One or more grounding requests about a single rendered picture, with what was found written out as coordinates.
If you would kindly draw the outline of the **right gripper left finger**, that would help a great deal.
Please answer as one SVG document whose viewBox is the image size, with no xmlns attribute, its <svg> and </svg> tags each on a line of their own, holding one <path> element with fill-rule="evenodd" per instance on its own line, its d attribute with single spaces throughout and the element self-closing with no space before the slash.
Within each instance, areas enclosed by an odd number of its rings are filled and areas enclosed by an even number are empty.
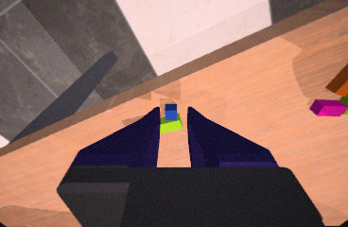
<svg viewBox="0 0 348 227">
<path fill-rule="evenodd" d="M 143 167 L 143 157 L 144 167 L 157 167 L 160 126 L 160 107 L 155 107 L 127 127 L 81 149 L 69 168 L 71 166 Z"/>
</svg>

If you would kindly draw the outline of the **magenta rod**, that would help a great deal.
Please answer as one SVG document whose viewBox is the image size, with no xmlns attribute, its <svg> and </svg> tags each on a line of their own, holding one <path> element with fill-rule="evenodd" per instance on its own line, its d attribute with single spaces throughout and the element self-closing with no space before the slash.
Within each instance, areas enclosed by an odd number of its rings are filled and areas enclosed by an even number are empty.
<svg viewBox="0 0 348 227">
<path fill-rule="evenodd" d="M 315 99 L 309 110 L 316 116 L 341 116 L 346 108 L 338 100 Z"/>
</svg>

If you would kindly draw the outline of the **orange rod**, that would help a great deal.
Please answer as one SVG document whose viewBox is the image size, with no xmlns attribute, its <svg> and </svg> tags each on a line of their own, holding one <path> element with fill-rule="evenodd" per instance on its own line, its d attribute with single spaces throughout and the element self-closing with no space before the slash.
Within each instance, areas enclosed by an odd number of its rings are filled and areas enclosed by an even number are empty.
<svg viewBox="0 0 348 227">
<path fill-rule="evenodd" d="M 348 63 L 325 88 L 339 96 L 346 97 L 348 95 Z"/>
</svg>

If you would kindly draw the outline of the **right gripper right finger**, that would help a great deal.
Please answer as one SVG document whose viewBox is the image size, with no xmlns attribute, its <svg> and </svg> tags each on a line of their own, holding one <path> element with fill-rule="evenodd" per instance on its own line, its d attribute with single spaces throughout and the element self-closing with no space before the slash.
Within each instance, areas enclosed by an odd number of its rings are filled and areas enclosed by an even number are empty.
<svg viewBox="0 0 348 227">
<path fill-rule="evenodd" d="M 187 108 L 187 135 L 191 167 L 278 166 L 269 149 L 209 120 L 193 107 Z"/>
</svg>

